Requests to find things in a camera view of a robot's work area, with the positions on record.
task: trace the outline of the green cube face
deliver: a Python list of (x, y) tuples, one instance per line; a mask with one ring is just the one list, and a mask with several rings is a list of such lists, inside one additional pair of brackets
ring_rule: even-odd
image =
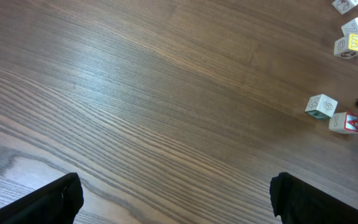
[(327, 115), (325, 115), (325, 114), (323, 114), (323, 113), (321, 113), (319, 111), (316, 111), (316, 110), (309, 111), (308, 114), (314, 116), (317, 119), (329, 119), (329, 116), (327, 116)]

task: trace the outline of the wood grain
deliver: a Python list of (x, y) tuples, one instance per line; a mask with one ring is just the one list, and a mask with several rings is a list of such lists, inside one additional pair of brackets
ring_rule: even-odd
[(325, 0), (0, 0), (0, 208), (77, 172), (77, 223), (280, 223), (290, 172), (358, 209), (358, 98)]

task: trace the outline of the wooden surface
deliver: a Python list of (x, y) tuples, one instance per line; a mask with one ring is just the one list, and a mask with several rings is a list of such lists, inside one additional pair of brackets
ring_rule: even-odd
[(280, 223), (287, 171), (358, 209), (358, 98), (327, 0), (0, 0), (0, 208), (68, 172), (77, 223)]

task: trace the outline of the yellow cube face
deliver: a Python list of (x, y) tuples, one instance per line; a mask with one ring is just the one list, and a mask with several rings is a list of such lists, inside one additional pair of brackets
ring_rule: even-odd
[(349, 35), (349, 49), (358, 51), (358, 35)]

